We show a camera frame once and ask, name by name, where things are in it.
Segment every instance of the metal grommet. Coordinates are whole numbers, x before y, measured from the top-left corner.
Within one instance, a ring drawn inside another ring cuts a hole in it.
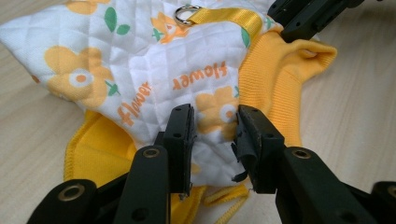
[[[157,148],[149,148],[143,151],[143,156],[146,158],[154,158],[160,155],[160,150]]]
[[[77,199],[85,191],[85,187],[80,184],[67,186],[58,194],[58,199],[62,202],[70,202]]]
[[[196,6],[186,6],[186,7],[178,8],[175,12],[176,23],[180,24],[180,25],[185,25],[185,26],[192,26],[192,21],[183,20],[179,16],[183,12],[186,12],[186,11],[194,11],[195,12],[195,11],[199,10],[200,8],[201,7],[196,7]]]
[[[311,154],[309,154],[309,152],[307,152],[306,150],[303,149],[299,149],[299,148],[295,148],[291,151],[291,153],[300,159],[310,159],[311,158]]]
[[[396,198],[396,186],[392,185],[388,187],[388,193],[393,197]]]

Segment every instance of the white fabric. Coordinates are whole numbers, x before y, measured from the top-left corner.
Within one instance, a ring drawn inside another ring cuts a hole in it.
[[[232,177],[244,171],[230,145],[246,35],[228,21],[184,33],[171,21],[187,4],[243,7],[260,14],[266,32],[277,25],[262,14],[269,1],[103,2],[88,14],[61,5],[10,21],[0,26],[0,41],[37,82],[114,120],[137,148],[164,131],[172,108],[191,104],[197,127],[191,182],[234,185]]]

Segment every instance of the clamp jaw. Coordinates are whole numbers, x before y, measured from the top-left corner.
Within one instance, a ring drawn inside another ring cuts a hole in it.
[[[277,0],[268,15],[283,25],[281,35],[286,42],[310,39],[323,30],[346,8],[364,0]]]
[[[153,146],[140,148],[128,174],[97,188],[88,179],[55,187],[28,224],[170,223],[170,194],[190,195],[194,110],[175,107],[165,132]]]
[[[276,194],[282,223],[395,223],[396,182],[378,182],[371,194],[342,183],[313,151],[285,147],[284,137],[258,109],[240,105],[236,158],[253,190]]]

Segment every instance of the yellow flower pattern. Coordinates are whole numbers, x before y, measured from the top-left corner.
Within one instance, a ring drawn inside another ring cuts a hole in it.
[[[107,98],[107,80],[113,80],[110,70],[102,66],[102,52],[86,48],[79,54],[54,46],[45,53],[49,68],[55,73],[47,83],[49,90],[58,96],[79,101],[95,108]]]
[[[187,27],[177,25],[174,19],[161,12],[158,13],[157,19],[151,18],[151,23],[155,29],[161,32],[161,35],[164,35],[160,41],[162,44],[171,42],[175,37],[184,37],[189,33]]]
[[[66,2],[69,10],[83,15],[91,15],[98,8],[98,3],[106,4],[110,0],[86,0],[86,1],[68,1]]]
[[[233,88],[218,88],[215,93],[199,94],[195,103],[204,117],[198,121],[198,132],[212,133],[220,130],[225,140],[232,141],[235,137],[238,100],[233,97]]]

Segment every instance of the wooden table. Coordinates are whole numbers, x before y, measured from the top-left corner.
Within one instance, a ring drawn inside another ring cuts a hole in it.
[[[63,1],[1,0],[0,23]],[[396,180],[396,2],[365,1],[320,37],[338,48],[328,71],[304,85],[301,131],[344,182],[365,191]],[[82,111],[38,87],[0,46],[0,223],[25,223],[63,181],[64,149]],[[279,223],[274,195],[251,194],[231,223]],[[196,222],[219,210],[202,208]]]

